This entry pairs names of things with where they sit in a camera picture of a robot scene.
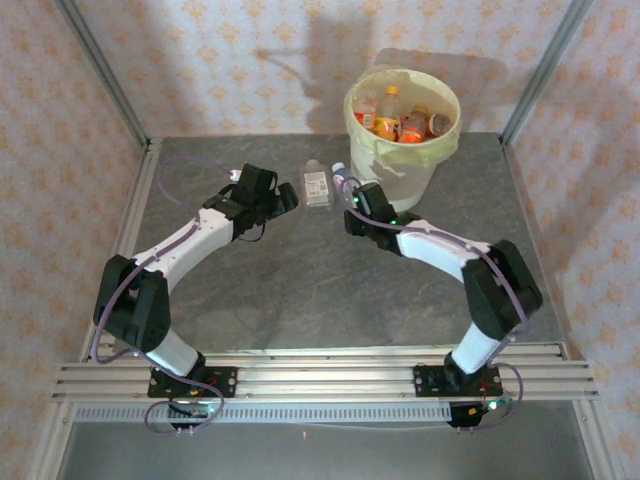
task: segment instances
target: trash bin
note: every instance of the trash bin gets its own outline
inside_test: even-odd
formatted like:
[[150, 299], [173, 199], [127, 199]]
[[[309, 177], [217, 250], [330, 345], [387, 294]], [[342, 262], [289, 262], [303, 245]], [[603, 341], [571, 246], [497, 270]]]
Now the trash bin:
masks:
[[[366, 130], [353, 114], [354, 97], [361, 90], [373, 90], [381, 98], [389, 85], [398, 87], [403, 111], [427, 105], [432, 113], [451, 119], [451, 130], [417, 144], [392, 142]], [[458, 149], [462, 125], [458, 98], [447, 85], [426, 73], [390, 65], [366, 71], [345, 96], [344, 116], [351, 138], [351, 170], [360, 180], [379, 182], [399, 212], [418, 203], [436, 165]]]

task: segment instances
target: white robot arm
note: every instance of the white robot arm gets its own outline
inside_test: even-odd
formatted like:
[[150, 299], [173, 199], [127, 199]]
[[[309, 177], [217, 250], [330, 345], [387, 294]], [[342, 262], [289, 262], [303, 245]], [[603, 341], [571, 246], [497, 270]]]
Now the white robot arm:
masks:
[[[169, 294], [175, 285], [215, 250], [298, 205], [290, 184], [277, 186], [275, 172], [247, 164], [239, 177], [233, 173], [231, 179], [237, 183], [207, 200], [184, 227], [132, 259], [112, 257], [103, 272], [94, 310], [96, 325], [124, 279], [145, 264], [116, 300], [105, 330], [179, 377], [206, 380], [201, 372], [204, 357], [171, 329]], [[166, 396], [178, 396], [184, 388], [169, 390]]]
[[[111, 258], [105, 266], [94, 311], [96, 325], [106, 317], [104, 325], [109, 333], [145, 353], [163, 369], [174, 376], [209, 383], [212, 371], [206, 367], [204, 356], [171, 329], [169, 294], [210, 253], [297, 206], [293, 187], [276, 184], [275, 172], [245, 165], [237, 184], [207, 200], [195, 219], [169, 238], [132, 259], [120, 255]], [[345, 211], [348, 233], [368, 237], [379, 248], [442, 270], [462, 282], [467, 293], [471, 326], [443, 366], [414, 368], [416, 378], [421, 382], [424, 379], [416, 387], [416, 394], [477, 397], [478, 382], [495, 374], [487, 363], [522, 317], [485, 260], [491, 259], [499, 266], [526, 315], [542, 304], [540, 291], [517, 248], [505, 240], [493, 245], [474, 242], [442, 231], [411, 213], [398, 215], [377, 183], [358, 187], [353, 195], [357, 199], [357, 215]], [[403, 228], [390, 230], [385, 225]], [[136, 268], [141, 269], [140, 274], [131, 284], [124, 285], [125, 278], [133, 277]], [[118, 289], [122, 294], [105, 315], [106, 306], [114, 301]], [[213, 374], [221, 378], [224, 372]], [[152, 370], [150, 396], [180, 398], [202, 394], [161, 370]]]
[[[483, 375], [492, 377], [487, 364], [521, 323], [521, 314], [529, 316], [542, 305], [542, 294], [518, 249], [506, 240], [490, 245], [459, 237], [412, 213], [398, 215], [377, 183], [362, 185], [352, 195], [356, 210], [344, 212], [348, 233], [368, 237], [383, 250], [420, 260], [463, 283], [471, 326], [460, 344], [445, 358], [444, 367], [418, 368], [421, 379], [425, 375], [429, 378], [419, 387], [419, 392], [422, 396], [473, 396]], [[499, 269], [518, 306], [487, 260]]]

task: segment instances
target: gray tabletop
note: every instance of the gray tabletop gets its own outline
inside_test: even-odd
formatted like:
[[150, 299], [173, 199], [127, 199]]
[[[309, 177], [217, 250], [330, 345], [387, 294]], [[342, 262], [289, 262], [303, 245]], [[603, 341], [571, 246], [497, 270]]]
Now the gray tabletop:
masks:
[[[231, 168], [246, 163], [278, 172], [299, 187], [310, 158], [349, 161], [345, 135], [243, 136], [166, 139], [159, 162], [176, 155], [214, 159]], [[179, 163], [167, 184], [194, 211], [226, 185], [215, 168]], [[522, 341], [558, 341], [551, 308], [515, 186], [498, 138], [463, 134], [411, 211], [432, 224], [475, 240], [506, 238], [520, 249], [545, 304]], [[137, 251], [185, 224], [187, 212], [154, 184]], [[247, 237], [258, 232], [248, 232]], [[203, 352], [231, 349], [440, 345], [460, 341], [470, 323], [464, 288], [424, 263], [379, 250], [344, 232], [342, 211], [298, 208], [267, 225], [257, 243], [235, 241], [214, 252], [171, 295], [173, 328]]]

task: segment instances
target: floral wall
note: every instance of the floral wall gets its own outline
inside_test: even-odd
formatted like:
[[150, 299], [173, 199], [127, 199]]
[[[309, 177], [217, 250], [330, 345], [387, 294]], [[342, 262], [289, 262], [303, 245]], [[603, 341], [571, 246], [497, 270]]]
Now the floral wall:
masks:
[[555, 305], [640, 478], [640, 10], [595, 2], [515, 144]]
[[140, 159], [50, 0], [0, 3], [0, 465], [26, 475]]
[[569, 0], [79, 0], [148, 136], [335, 133], [369, 66], [425, 71], [501, 131]]

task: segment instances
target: purple cable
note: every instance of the purple cable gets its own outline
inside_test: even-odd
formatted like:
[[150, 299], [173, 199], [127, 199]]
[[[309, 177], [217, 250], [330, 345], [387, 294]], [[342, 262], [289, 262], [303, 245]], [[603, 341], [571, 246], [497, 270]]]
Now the purple cable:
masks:
[[[348, 180], [356, 180], [355, 177], [348, 177], [345, 178], [342, 183], [341, 183], [341, 195], [340, 195], [340, 199], [342, 201], [342, 203], [344, 204], [345, 208], [347, 210], [349, 210], [349, 212], [356, 217], [358, 220], [363, 221], [365, 223], [368, 223], [369, 225], [373, 225], [374, 227], [379, 227], [379, 228], [386, 228], [388, 230], [396, 230], [399, 232], [415, 232], [415, 233], [420, 233], [420, 234], [426, 234], [426, 235], [431, 235], [434, 237], [439, 237], [442, 238], [443, 240], [452, 243], [454, 245], [457, 245], [459, 247], [464, 248], [465, 250], [469, 250], [472, 251], [473, 253], [479, 255], [484, 262], [489, 266], [489, 268], [491, 269], [491, 271], [494, 273], [494, 275], [497, 277], [498, 281], [500, 282], [500, 284], [503, 286], [503, 288], [505, 289], [505, 291], [507, 292], [507, 295], [509, 296], [509, 299], [511, 300], [511, 302], [513, 303], [513, 306], [516, 310], [516, 313], [518, 314], [518, 317], [520, 318], [520, 322], [523, 325], [523, 331], [526, 331], [528, 325], [529, 325], [529, 319], [527, 318], [526, 313], [524, 312], [524, 309], [522, 308], [522, 305], [520, 304], [520, 301], [518, 300], [518, 297], [516, 296], [516, 293], [513, 291], [513, 288], [511, 287], [511, 285], [509, 284], [509, 282], [507, 281], [506, 277], [504, 276], [504, 274], [500, 271], [500, 269], [498, 268], [498, 266], [493, 262], [493, 260], [491, 260], [491, 258], [489, 258], [489, 256], [484, 253], [483, 251], [481, 251], [480, 249], [478, 249], [477, 247], [474, 247], [472, 245], [467, 245], [467, 243], [463, 240], [460, 240], [459, 238], [457, 238], [456, 236], [447, 233], [447, 232], [442, 232], [439, 230], [430, 230], [427, 231], [423, 228], [417, 228], [417, 227], [406, 227], [406, 226], [402, 226], [402, 225], [391, 225], [389, 223], [382, 223], [382, 222], [377, 222], [375, 220], [371, 220], [370, 218], [367, 218], [366, 216], [362, 215], [360, 212], [358, 212], [355, 208], [353, 208], [353, 206], [351, 205], [351, 202], [349, 201], [349, 197], [351, 197], [351, 192], [349, 191], [349, 185], [347, 184]], [[486, 430], [488, 428], [492, 428], [494, 426], [500, 425], [502, 423], [504, 423], [508, 418], [511, 418], [515, 412], [520, 408], [520, 404], [522, 403], [522, 397], [524, 395], [524, 383], [522, 381], [522, 376], [520, 375], [520, 372], [518, 372], [518, 370], [513, 366], [510, 365], [508, 363], [495, 363], [492, 364], [494, 358], [504, 349], [504, 347], [506, 347], [509, 342], [511, 341], [511, 339], [509, 338], [509, 335], [507, 335], [498, 345], [498, 348], [495, 350], [495, 352], [491, 355], [491, 357], [489, 358], [489, 360], [487, 361], [487, 366], [493, 366], [493, 367], [499, 367], [499, 366], [503, 366], [506, 368], [511, 369], [514, 374], [516, 375], [516, 378], [518, 380], [518, 386], [519, 386], [519, 392], [518, 392], [518, 398], [516, 400], [516, 405], [513, 408], [513, 410], [507, 414], [506, 416], [504, 416], [503, 418], [501, 418], [500, 420], [497, 420], [493, 423], [490, 423], [489, 425], [485, 425], [482, 427], [476, 427], [476, 428], [471, 428], [471, 429], [466, 429], [469, 431], [474, 431], [474, 430]]]
[[[165, 197], [167, 197], [173, 203], [175, 203], [177, 205], [181, 205], [183, 207], [190, 208], [189, 204], [187, 204], [186, 202], [180, 200], [177, 197], [174, 197], [169, 192], [169, 190], [167, 189], [167, 187], [165, 185], [165, 181], [164, 181], [164, 170], [169, 165], [175, 163], [177, 160], [187, 160], [187, 161], [190, 161], [190, 162], [200, 163], [202, 165], [215, 166], [215, 167], [218, 167], [220, 170], [222, 170], [225, 174], [227, 174], [229, 176], [231, 175], [231, 171], [229, 169], [223, 167], [222, 165], [218, 164], [215, 161], [212, 161], [212, 160], [209, 160], [209, 159], [206, 159], [206, 158], [185, 156], [185, 155], [177, 156], [177, 157], [171, 157], [169, 160], [164, 162], [160, 166], [160, 168], [158, 169], [157, 183], [158, 183], [158, 187], [160, 188], [160, 191], [164, 194]], [[134, 352], [134, 355], [139, 355], [142, 358], [146, 359], [155, 368], [157, 368], [158, 370], [163, 372], [165, 375], [173, 378], [174, 380], [177, 380], [179, 382], [182, 382], [182, 383], [185, 383], [187, 385], [194, 386], [194, 387], [207, 389], [207, 390], [211, 391], [212, 393], [214, 393], [215, 395], [217, 395], [220, 398], [220, 405], [218, 406], [218, 408], [216, 408], [216, 410], [211, 415], [209, 415], [207, 420], [205, 420], [201, 424], [197, 425], [196, 427], [190, 426], [189, 427], [189, 431], [191, 432], [191, 434], [193, 434], [196, 430], [199, 430], [199, 429], [201, 429], [203, 427], [206, 427], [206, 426], [210, 425], [211, 422], [222, 413], [222, 409], [224, 407], [224, 396], [222, 395], [222, 392], [220, 392], [220, 390], [218, 390], [217, 388], [215, 388], [212, 385], [207, 385], [206, 383], [197, 382], [195, 380], [190, 380], [188, 378], [184, 378], [184, 377], [181, 377], [179, 375], [176, 375], [172, 371], [170, 371], [170, 370], [162, 367], [160, 364], [156, 363], [154, 360], [152, 360], [150, 357], [145, 355], [143, 352], [139, 352], [139, 351], [137, 351], [137, 350], [135, 350], [133, 348], [125, 348], [123, 350], [120, 350], [118, 353], [116, 353], [116, 354], [114, 354], [114, 355], [112, 355], [112, 356], [110, 356], [108, 358], [104, 358], [103, 359], [103, 358], [100, 358], [100, 356], [98, 354], [98, 347], [100, 346], [100, 338], [102, 337], [102, 334], [104, 333], [104, 329], [105, 329], [105, 326], [107, 324], [107, 320], [109, 319], [109, 316], [111, 315], [111, 312], [113, 311], [113, 307], [115, 306], [115, 304], [118, 301], [118, 299], [120, 298], [120, 296], [124, 293], [124, 291], [131, 284], [131, 282], [140, 274], [140, 272], [142, 272], [142, 270], [145, 269], [145, 267], [147, 267], [148, 265], [150, 265], [154, 261], [158, 261], [160, 259], [160, 257], [162, 257], [163, 255], [166, 255], [167, 253], [169, 253], [171, 250], [173, 250], [177, 246], [179, 246], [179, 245], [183, 244], [184, 242], [186, 242], [198, 230], [198, 227], [200, 225], [200, 213], [196, 213], [196, 215], [195, 215], [193, 220], [194, 220], [193, 225], [191, 226], [191, 228], [183, 236], [181, 236], [180, 238], [178, 238], [174, 242], [170, 243], [166, 247], [164, 247], [161, 250], [159, 250], [158, 252], [156, 252], [155, 256], [149, 257], [146, 260], [144, 260], [143, 262], [141, 262], [140, 265], [136, 266], [132, 270], [132, 272], [129, 275], [126, 276], [124, 281], [120, 285], [118, 285], [118, 288], [116, 289], [115, 292], [113, 292], [113, 295], [111, 296], [111, 298], [107, 302], [107, 305], [105, 306], [104, 310], [102, 311], [102, 314], [100, 315], [100, 319], [98, 321], [98, 325], [96, 326], [96, 331], [95, 331], [94, 336], [93, 336], [93, 341], [91, 342], [91, 358], [93, 358], [93, 360], [96, 363], [100, 364], [100, 365], [106, 365], [106, 364], [111, 363], [114, 360], [122, 357], [123, 355], [125, 355], [127, 353]], [[168, 435], [180, 435], [180, 431], [181, 430], [178, 429], [177, 432], [176, 431], [166, 431], [166, 432], [164, 432], [164, 431], [161, 431], [161, 430], [157, 430], [156, 428], [152, 427], [151, 424], [149, 423], [149, 415], [151, 414], [151, 411], [155, 407], [157, 407], [159, 405], [172, 405], [174, 407], [180, 408], [180, 407], [184, 407], [185, 405], [198, 407], [198, 406], [206, 405], [206, 404], [200, 403], [200, 402], [182, 404], [182, 403], [174, 402], [172, 400], [162, 400], [162, 401], [159, 401], [159, 402], [156, 402], [156, 403], [152, 404], [149, 407], [149, 409], [147, 410], [147, 412], [146, 412], [146, 414], [144, 416], [144, 423], [145, 423], [146, 427], [149, 430], [151, 430], [153, 433], [155, 433], [156, 435], [168, 436]]]
[[522, 404], [522, 397], [524, 397], [524, 382], [522, 380], [522, 375], [520, 375], [520, 372], [518, 371], [518, 369], [513, 365], [511, 365], [510, 363], [505, 363], [505, 362], [494, 363], [491, 366], [506, 367], [515, 374], [516, 379], [518, 380], [518, 398], [516, 398], [516, 404], [513, 407], [513, 410], [507, 413], [504, 417], [499, 418], [495, 422], [491, 422], [488, 425], [478, 425], [477, 427], [459, 427], [458, 430], [464, 430], [465, 432], [471, 432], [471, 433], [475, 432], [476, 430], [489, 430], [490, 428], [494, 428], [494, 427], [497, 427], [498, 425], [502, 425], [504, 422], [512, 418], [520, 408], [520, 405]]
[[[189, 378], [184, 378], [184, 377], [181, 377], [179, 375], [176, 375], [171, 370], [167, 370], [166, 368], [162, 367], [160, 364], [156, 363], [154, 360], [152, 360], [151, 358], [149, 358], [147, 355], [145, 355], [142, 352], [138, 352], [138, 355], [140, 355], [142, 358], [147, 360], [155, 368], [160, 370], [165, 375], [168, 375], [169, 377], [173, 378], [174, 380], [178, 380], [179, 382], [186, 383], [187, 385], [191, 385], [191, 386], [194, 386], [194, 387], [205, 388], [205, 389], [209, 390], [210, 392], [213, 392], [215, 395], [217, 395], [220, 398], [220, 405], [218, 405], [218, 408], [216, 408], [214, 410], [214, 412], [211, 415], [209, 415], [204, 422], [200, 423], [199, 425], [196, 425], [195, 427], [193, 425], [189, 426], [189, 433], [191, 435], [193, 435], [196, 431], [198, 431], [198, 430], [200, 430], [202, 428], [208, 427], [209, 425], [211, 425], [211, 423], [218, 416], [220, 416], [220, 414], [222, 413], [222, 409], [224, 408], [224, 395], [216, 387], [214, 387], [213, 385], [208, 385], [206, 383], [197, 382], [195, 380], [191, 380]], [[149, 406], [149, 408], [147, 409], [147, 412], [144, 414], [144, 424], [145, 424], [145, 426], [152, 433], [154, 433], [156, 435], [159, 435], [159, 436], [162, 436], [162, 437], [169, 437], [169, 436], [180, 435], [182, 429], [179, 428], [178, 430], [166, 430], [166, 431], [158, 430], [157, 428], [152, 427], [151, 423], [149, 422], [149, 416], [151, 415], [151, 411], [154, 408], [156, 408], [156, 407], [158, 407], [160, 405], [171, 405], [171, 406], [176, 407], [176, 408], [184, 408], [185, 406], [200, 407], [200, 406], [205, 406], [205, 405], [208, 405], [208, 404], [200, 403], [200, 402], [179, 403], [179, 402], [174, 402], [173, 400], [160, 400], [159, 402], [155, 402], [155, 403], [151, 404]]]
[[[489, 268], [491, 269], [493, 274], [498, 278], [498, 281], [500, 282], [500, 284], [504, 287], [505, 291], [507, 292], [507, 295], [509, 296], [509, 299], [513, 303], [513, 306], [514, 306], [514, 308], [516, 310], [516, 313], [518, 314], [518, 317], [520, 318], [520, 322], [522, 324], [522, 331], [526, 331], [527, 330], [528, 325], [529, 325], [529, 319], [527, 318], [527, 315], [525, 314], [524, 309], [522, 308], [522, 305], [520, 304], [520, 301], [518, 300], [518, 297], [516, 296], [516, 293], [513, 291], [513, 288], [511, 287], [511, 285], [507, 281], [506, 277], [504, 276], [504, 273], [502, 273], [500, 271], [498, 266], [493, 262], [493, 260], [491, 260], [489, 258], [489, 256], [486, 253], [484, 253], [482, 250], [478, 249], [477, 247], [474, 247], [472, 245], [467, 245], [467, 243], [465, 241], [460, 240], [456, 236], [454, 236], [454, 235], [452, 235], [450, 233], [447, 233], [447, 232], [442, 232], [442, 231], [439, 231], [439, 230], [427, 231], [427, 230], [425, 230], [423, 228], [405, 227], [403, 225], [391, 225], [389, 223], [377, 222], [375, 220], [371, 220], [370, 218], [365, 217], [360, 212], [358, 212], [355, 208], [353, 208], [353, 206], [349, 202], [349, 197], [351, 196], [351, 192], [348, 191], [347, 180], [352, 180], [352, 177], [349, 177], [349, 178], [343, 180], [343, 182], [341, 184], [342, 195], [340, 195], [340, 198], [341, 198], [344, 206], [347, 208], [347, 210], [349, 210], [349, 212], [351, 212], [351, 214], [354, 217], [356, 217], [358, 220], [361, 220], [361, 221], [363, 221], [365, 223], [373, 225], [374, 227], [386, 228], [388, 230], [396, 230], [396, 231], [399, 231], [399, 232], [415, 232], [415, 233], [420, 233], [420, 234], [431, 235], [431, 236], [434, 236], [434, 237], [439, 237], [439, 238], [442, 238], [443, 240], [446, 240], [449, 243], [452, 243], [454, 245], [462, 247], [465, 250], [470, 250], [473, 253], [479, 255], [484, 260], [484, 262], [489, 266]], [[509, 343], [509, 337], [508, 336], [505, 337], [505, 340], [506, 340], [506, 343], [504, 343], [504, 344], [501, 343], [500, 344], [500, 346], [498, 347], [496, 352], [493, 354], [492, 358], [495, 358], [495, 356], [498, 353], [500, 353], [500, 351], [502, 351], [502, 349]]]
[[192, 206], [189, 205], [187, 202], [185, 202], [184, 200], [180, 200], [178, 197], [175, 197], [167, 188], [166, 186], [166, 181], [164, 178], [164, 171], [167, 169], [167, 167], [169, 167], [170, 165], [173, 165], [174, 163], [176, 163], [178, 160], [186, 160], [188, 162], [193, 162], [193, 163], [198, 163], [200, 165], [205, 165], [208, 167], [216, 167], [218, 169], [220, 169], [221, 171], [223, 171], [225, 173], [225, 175], [227, 176], [231, 176], [231, 170], [229, 170], [226, 167], [223, 167], [222, 165], [220, 165], [219, 163], [217, 163], [215, 160], [210, 160], [208, 158], [204, 158], [204, 157], [194, 157], [194, 156], [190, 156], [190, 155], [178, 155], [175, 157], [170, 157], [166, 162], [164, 162], [162, 165], [160, 165], [160, 168], [158, 168], [158, 176], [156, 178], [156, 182], [158, 184], [158, 188], [160, 188], [160, 191], [162, 192], [162, 194], [167, 197], [170, 201], [172, 201], [173, 203], [175, 203], [176, 205], [180, 205], [186, 208], [191, 209]]
[[104, 307], [104, 310], [102, 311], [102, 315], [100, 315], [100, 320], [98, 321], [98, 325], [96, 326], [96, 331], [93, 336], [93, 342], [91, 343], [91, 358], [93, 358], [93, 360], [96, 363], [99, 363], [100, 365], [106, 365], [107, 363], [111, 363], [115, 359], [120, 358], [122, 355], [129, 353], [133, 350], [132, 348], [125, 348], [124, 350], [119, 351], [115, 355], [112, 355], [111, 357], [105, 358], [105, 359], [100, 358], [100, 356], [98, 355], [98, 346], [100, 345], [100, 337], [104, 332], [104, 328], [107, 324], [107, 320], [109, 319], [109, 316], [111, 315], [111, 312], [113, 311], [113, 307], [115, 306], [116, 302], [120, 298], [120, 295], [122, 295], [122, 293], [127, 289], [129, 284], [140, 274], [140, 272], [142, 272], [142, 270], [144, 270], [146, 266], [158, 260], [160, 257], [167, 254], [174, 248], [176, 248], [178, 245], [181, 245], [182, 243], [186, 242], [191, 237], [191, 235], [193, 235], [198, 230], [199, 225], [200, 225], [200, 213], [196, 213], [196, 216], [194, 217], [193, 225], [183, 236], [181, 236], [174, 242], [170, 243], [163, 249], [156, 252], [155, 257], [149, 257], [146, 260], [144, 260], [142, 263], [140, 263], [140, 265], [134, 268], [133, 271], [129, 275], [127, 275], [124, 281], [120, 285], [118, 285], [118, 288], [116, 288], [116, 291], [113, 292], [113, 295], [111, 295], [111, 298], [107, 302], [107, 305]]

